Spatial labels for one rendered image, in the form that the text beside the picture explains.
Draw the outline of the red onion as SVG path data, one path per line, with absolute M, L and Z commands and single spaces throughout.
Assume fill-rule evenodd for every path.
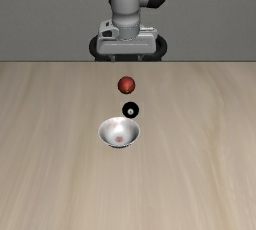
M 118 90 L 123 94 L 130 94 L 135 89 L 135 81 L 132 77 L 124 76 L 118 81 Z

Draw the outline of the white bowl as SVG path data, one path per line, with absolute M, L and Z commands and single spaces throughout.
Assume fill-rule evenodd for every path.
M 126 117 L 112 117 L 98 128 L 101 141 L 113 148 L 125 148 L 133 144 L 140 135 L 139 125 Z

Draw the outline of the black ball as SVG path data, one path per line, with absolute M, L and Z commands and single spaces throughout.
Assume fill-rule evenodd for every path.
M 122 107 L 122 113 L 125 117 L 133 119 L 139 114 L 139 106 L 135 102 L 127 102 Z

